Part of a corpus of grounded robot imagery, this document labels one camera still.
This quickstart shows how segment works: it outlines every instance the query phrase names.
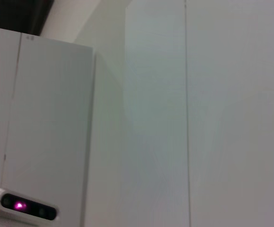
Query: dark ceiling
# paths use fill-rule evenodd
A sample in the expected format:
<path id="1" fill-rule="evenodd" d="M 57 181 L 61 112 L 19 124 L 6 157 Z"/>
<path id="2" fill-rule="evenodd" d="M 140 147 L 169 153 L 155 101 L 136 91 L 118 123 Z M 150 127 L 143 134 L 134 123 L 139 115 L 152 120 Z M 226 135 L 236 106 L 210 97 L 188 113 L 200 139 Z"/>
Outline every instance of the dark ceiling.
<path id="1" fill-rule="evenodd" d="M 40 35 L 54 0 L 0 0 L 0 28 Z"/>

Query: white device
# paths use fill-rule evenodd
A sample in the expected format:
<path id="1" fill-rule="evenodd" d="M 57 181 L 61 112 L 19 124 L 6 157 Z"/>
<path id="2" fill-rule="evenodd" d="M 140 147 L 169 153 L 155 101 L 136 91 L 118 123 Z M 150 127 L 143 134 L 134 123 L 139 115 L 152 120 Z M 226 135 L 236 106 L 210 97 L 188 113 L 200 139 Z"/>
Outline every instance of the white device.
<path id="1" fill-rule="evenodd" d="M 0 188 L 0 227 L 55 227 L 58 219 L 56 206 Z"/>

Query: camera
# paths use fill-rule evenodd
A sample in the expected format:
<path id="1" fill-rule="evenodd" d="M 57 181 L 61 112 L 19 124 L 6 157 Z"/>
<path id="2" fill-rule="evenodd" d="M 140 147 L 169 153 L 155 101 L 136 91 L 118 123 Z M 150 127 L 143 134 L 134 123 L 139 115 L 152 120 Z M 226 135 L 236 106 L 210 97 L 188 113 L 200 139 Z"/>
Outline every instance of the camera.
<path id="1" fill-rule="evenodd" d="M 33 226 L 55 226 L 56 206 L 0 188 L 0 222 L 8 220 Z"/>

